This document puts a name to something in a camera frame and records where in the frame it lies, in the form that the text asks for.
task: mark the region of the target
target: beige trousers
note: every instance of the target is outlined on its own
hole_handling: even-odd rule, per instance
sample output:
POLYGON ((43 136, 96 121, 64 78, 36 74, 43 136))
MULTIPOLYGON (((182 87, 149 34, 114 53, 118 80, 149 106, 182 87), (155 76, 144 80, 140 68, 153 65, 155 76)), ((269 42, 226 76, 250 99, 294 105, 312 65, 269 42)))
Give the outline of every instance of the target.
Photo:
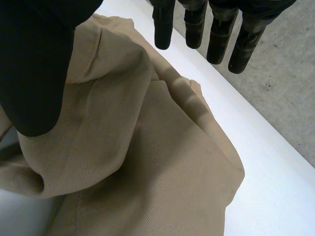
MULTIPOLYGON (((66 195, 48 235, 223 235, 244 170, 198 84, 132 20, 98 15, 76 29, 66 82, 54 129, 0 159, 0 188, 66 195)), ((10 125, 0 107, 0 136, 10 125)))

